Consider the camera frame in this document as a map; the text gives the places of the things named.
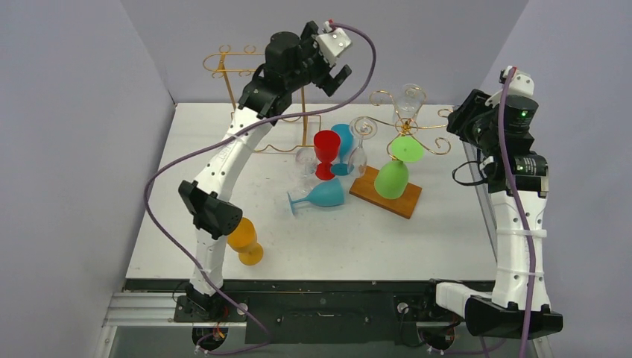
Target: wooden base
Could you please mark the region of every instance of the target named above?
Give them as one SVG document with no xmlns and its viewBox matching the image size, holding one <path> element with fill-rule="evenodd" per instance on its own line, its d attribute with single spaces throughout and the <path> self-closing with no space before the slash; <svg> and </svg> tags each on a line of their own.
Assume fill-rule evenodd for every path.
<svg viewBox="0 0 632 358">
<path fill-rule="evenodd" d="M 378 172 L 377 169 L 368 166 L 364 176 L 355 179 L 351 190 L 349 190 L 349 194 L 364 199 L 382 209 L 396 213 L 399 216 L 410 219 L 411 216 L 413 216 L 414 208 L 417 206 L 417 200 L 419 200 L 419 196 L 421 195 L 421 188 L 408 183 L 402 196 L 393 200 L 385 199 L 379 196 L 373 185 Z"/>
</svg>

